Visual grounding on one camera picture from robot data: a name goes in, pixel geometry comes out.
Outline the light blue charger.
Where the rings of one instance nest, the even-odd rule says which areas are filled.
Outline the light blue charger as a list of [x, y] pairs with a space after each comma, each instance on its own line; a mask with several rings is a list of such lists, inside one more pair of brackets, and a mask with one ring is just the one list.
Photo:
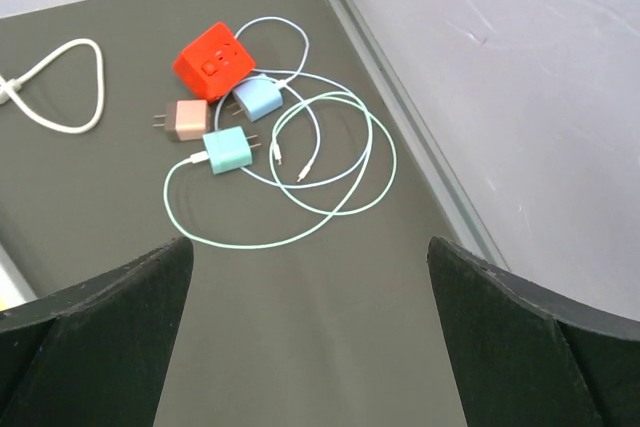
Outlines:
[[232, 89], [231, 94], [248, 120], [255, 122], [283, 105], [281, 90], [281, 82], [259, 74], [245, 79]]

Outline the mint green charger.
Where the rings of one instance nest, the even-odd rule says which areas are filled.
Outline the mint green charger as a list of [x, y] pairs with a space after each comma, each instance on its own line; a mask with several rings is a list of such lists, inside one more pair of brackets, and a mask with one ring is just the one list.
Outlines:
[[202, 137], [204, 150], [192, 154], [188, 161], [207, 162], [214, 175], [248, 167], [253, 163], [253, 148], [260, 146], [250, 143], [255, 138], [256, 135], [247, 136], [240, 126], [206, 133]]

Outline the dusty pink charger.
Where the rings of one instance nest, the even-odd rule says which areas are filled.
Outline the dusty pink charger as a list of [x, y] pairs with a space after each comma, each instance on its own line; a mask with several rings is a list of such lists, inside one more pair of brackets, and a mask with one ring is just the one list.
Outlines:
[[178, 100], [154, 116], [153, 127], [174, 142], [200, 140], [211, 131], [211, 110], [206, 100]]

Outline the red cube plug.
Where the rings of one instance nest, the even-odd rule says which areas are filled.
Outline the red cube plug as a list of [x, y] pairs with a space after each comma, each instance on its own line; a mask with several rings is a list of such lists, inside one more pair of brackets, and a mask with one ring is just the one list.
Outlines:
[[207, 102], [229, 93], [255, 67], [253, 57], [223, 22], [187, 45], [172, 65], [188, 90]]

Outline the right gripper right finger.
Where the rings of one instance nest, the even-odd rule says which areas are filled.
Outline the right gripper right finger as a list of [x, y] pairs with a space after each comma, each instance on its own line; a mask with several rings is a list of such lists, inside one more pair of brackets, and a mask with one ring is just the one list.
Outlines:
[[427, 263], [468, 425], [638, 425], [638, 321], [442, 237], [431, 239]]

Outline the white power strip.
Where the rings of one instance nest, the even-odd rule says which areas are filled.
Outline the white power strip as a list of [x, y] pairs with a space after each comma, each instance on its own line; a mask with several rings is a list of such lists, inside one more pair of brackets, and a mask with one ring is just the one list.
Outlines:
[[3, 246], [0, 246], [0, 298], [1, 310], [32, 302], [37, 295]]

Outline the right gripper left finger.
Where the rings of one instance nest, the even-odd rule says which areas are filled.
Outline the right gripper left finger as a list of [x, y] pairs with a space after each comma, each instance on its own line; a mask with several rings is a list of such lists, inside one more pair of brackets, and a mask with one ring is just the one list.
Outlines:
[[1, 314], [4, 426], [151, 426], [194, 264], [180, 237]]

